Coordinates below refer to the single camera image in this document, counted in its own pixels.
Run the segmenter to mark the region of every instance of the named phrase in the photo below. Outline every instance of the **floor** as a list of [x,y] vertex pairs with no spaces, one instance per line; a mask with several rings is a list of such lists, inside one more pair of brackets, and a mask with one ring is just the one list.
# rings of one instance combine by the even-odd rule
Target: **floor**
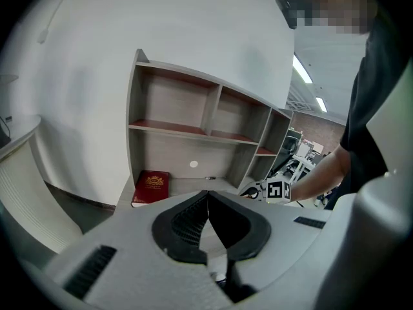
[[[49,190],[67,215],[78,224],[83,233],[88,232],[113,215],[113,211],[73,200],[59,189],[49,188]],[[39,269],[44,268],[56,253],[27,233],[4,207],[1,208],[0,212],[1,223],[16,255],[20,259],[34,264]]]

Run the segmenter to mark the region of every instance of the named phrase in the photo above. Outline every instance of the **ceiling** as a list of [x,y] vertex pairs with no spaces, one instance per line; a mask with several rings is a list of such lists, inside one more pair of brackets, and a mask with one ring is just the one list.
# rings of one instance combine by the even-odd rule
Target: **ceiling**
[[[293,69],[286,108],[345,124],[367,35],[337,33],[333,26],[298,24],[294,36],[296,56],[314,83],[304,83]],[[327,113],[321,111],[316,97],[323,98]]]

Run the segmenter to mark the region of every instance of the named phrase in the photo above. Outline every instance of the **fluorescent light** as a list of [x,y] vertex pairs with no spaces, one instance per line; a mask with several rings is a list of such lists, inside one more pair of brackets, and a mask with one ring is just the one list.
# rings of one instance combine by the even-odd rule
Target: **fluorescent light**
[[296,55],[294,54],[294,58],[292,60],[292,66],[294,67],[294,69],[297,70],[297,72],[299,73],[299,75],[301,76],[301,78],[303,78],[303,81],[306,84],[312,84],[312,80],[310,78],[310,76],[307,74],[307,71],[304,69],[303,65],[301,64],[300,61],[298,61],[298,58],[296,57]]
[[316,98],[316,100],[317,100],[317,102],[318,102],[321,110],[322,110],[323,112],[327,112],[327,109],[325,108],[325,104],[324,104],[323,99],[321,99],[321,98]]

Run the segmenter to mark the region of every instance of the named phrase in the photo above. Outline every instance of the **black shirt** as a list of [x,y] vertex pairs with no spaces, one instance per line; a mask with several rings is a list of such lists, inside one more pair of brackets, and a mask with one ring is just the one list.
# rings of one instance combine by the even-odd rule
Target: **black shirt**
[[340,196],[358,192],[366,182],[387,171],[366,124],[396,85],[407,60],[396,29],[383,14],[378,14],[367,39],[365,57],[354,80],[347,124],[340,141],[340,145],[350,153],[350,171],[326,209],[332,209]]

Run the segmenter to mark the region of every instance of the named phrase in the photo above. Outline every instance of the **vent grille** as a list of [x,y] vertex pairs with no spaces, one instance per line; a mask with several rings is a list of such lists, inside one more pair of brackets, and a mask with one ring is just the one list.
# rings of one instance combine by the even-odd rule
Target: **vent grille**
[[179,238],[199,247],[201,233],[208,219],[206,199],[196,201],[172,220],[172,230]]
[[65,285],[65,290],[73,296],[83,299],[105,267],[116,253],[116,249],[102,245],[96,249]]

